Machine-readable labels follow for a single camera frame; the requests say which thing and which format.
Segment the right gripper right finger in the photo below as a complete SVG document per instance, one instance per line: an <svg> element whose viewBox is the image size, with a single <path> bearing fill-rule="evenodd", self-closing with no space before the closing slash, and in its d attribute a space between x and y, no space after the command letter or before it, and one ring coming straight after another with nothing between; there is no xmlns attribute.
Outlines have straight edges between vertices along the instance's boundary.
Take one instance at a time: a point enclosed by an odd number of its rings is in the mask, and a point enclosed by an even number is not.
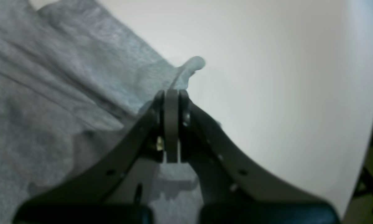
<svg viewBox="0 0 373 224"><path fill-rule="evenodd" d="M173 91L173 160L198 176L200 224L338 224L327 201L276 177L242 152L185 90Z"/></svg>

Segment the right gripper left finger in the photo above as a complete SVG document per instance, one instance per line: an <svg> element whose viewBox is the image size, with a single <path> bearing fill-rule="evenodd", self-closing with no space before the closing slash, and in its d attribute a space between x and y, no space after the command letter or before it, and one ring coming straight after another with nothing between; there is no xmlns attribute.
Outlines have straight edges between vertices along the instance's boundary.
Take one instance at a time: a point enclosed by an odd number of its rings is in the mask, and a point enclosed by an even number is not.
<svg viewBox="0 0 373 224"><path fill-rule="evenodd" d="M151 209L137 203L106 203L125 180L146 144L163 132L165 98L159 91L124 139L93 167L24 202L14 224L152 224Z"/></svg>

